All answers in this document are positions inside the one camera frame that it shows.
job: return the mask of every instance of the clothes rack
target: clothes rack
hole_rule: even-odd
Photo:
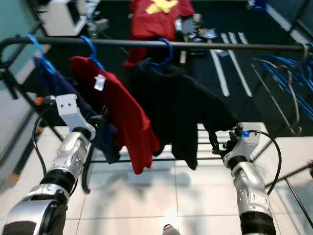
[[[48,45],[81,45],[81,46],[87,46],[86,43],[79,38],[53,38],[53,37],[44,37],[44,38],[38,38],[39,43],[41,44],[48,44]],[[167,45],[163,42],[158,41],[131,41],[131,40],[99,40],[94,39],[91,40],[95,46],[110,46],[110,47],[154,47],[154,48],[161,48],[161,47],[167,47]],[[13,58],[12,61],[3,61],[3,51],[6,47],[9,45],[18,44],[21,45],[19,48],[19,51],[15,52],[14,56],[11,56]],[[0,42],[0,71],[5,74],[8,72],[8,67],[14,62],[14,60],[17,58],[17,56],[22,51],[23,47],[27,44],[32,44],[32,42],[28,38],[8,38]],[[190,48],[202,48],[202,49],[231,49],[231,50],[259,50],[259,51],[294,51],[303,53],[304,47],[302,45],[295,45],[295,46],[289,46],[289,45],[259,45],[259,44],[207,44],[207,43],[181,43],[181,42],[171,42],[172,46],[179,49],[190,49]],[[40,115],[40,112],[36,108],[35,104],[31,100],[31,98],[28,96],[28,94],[23,90],[23,88],[20,86],[20,84],[17,82],[15,77],[9,73],[10,76],[2,76],[2,79],[8,86],[8,89],[12,92],[15,92],[15,90],[18,90],[18,92],[23,96],[23,98],[26,99],[26,101],[31,105],[33,110],[37,112]],[[54,130],[52,126],[49,126],[52,131],[57,135],[58,132]],[[87,156],[85,165],[84,165],[84,171],[82,175],[82,187],[86,193],[89,193],[90,190],[87,186],[87,174],[90,164],[95,163],[106,163],[107,161],[93,161],[92,160],[92,154],[93,154],[93,146],[91,147],[89,154]],[[219,160],[220,157],[216,158],[199,158],[198,160]],[[176,161],[176,159],[153,159],[153,161]],[[130,162],[130,160],[122,160],[121,162]],[[287,177],[290,177],[294,174],[298,173],[298,171],[292,172]],[[297,198],[294,190],[291,189],[291,192],[294,194],[294,196]],[[307,218],[310,224],[312,224],[312,221],[310,218]]]

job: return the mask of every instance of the red t-shirt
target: red t-shirt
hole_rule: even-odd
[[[131,26],[131,40],[150,40],[154,37],[166,38],[175,41],[175,20],[180,16],[192,16],[195,13],[190,0],[179,0],[168,14],[164,12],[148,14],[146,9],[152,4],[151,0],[132,0],[131,12],[134,14]],[[129,50],[129,56],[125,66],[145,59],[146,48],[133,48]]]
[[[70,60],[75,80],[83,87],[82,96],[97,113],[109,108],[109,121],[117,128],[114,143],[120,150],[126,146],[135,174],[150,168],[152,152],[159,149],[150,120],[123,84],[112,73],[99,69],[88,58],[75,56]],[[94,88],[97,75],[106,78],[102,91]]]

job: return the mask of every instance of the black shirt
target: black shirt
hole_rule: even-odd
[[[134,66],[132,95],[151,120],[159,138],[161,153],[172,144],[176,159],[185,160],[195,170],[197,163],[197,123],[209,133],[229,130],[238,121],[226,105],[206,87],[174,65],[161,68],[146,59]]]

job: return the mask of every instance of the clothing tag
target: clothing tag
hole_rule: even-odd
[[[103,75],[101,75],[101,74],[98,74],[94,78],[96,79],[96,83],[95,83],[93,88],[95,88],[98,91],[103,91],[104,83],[106,81],[106,78]]]

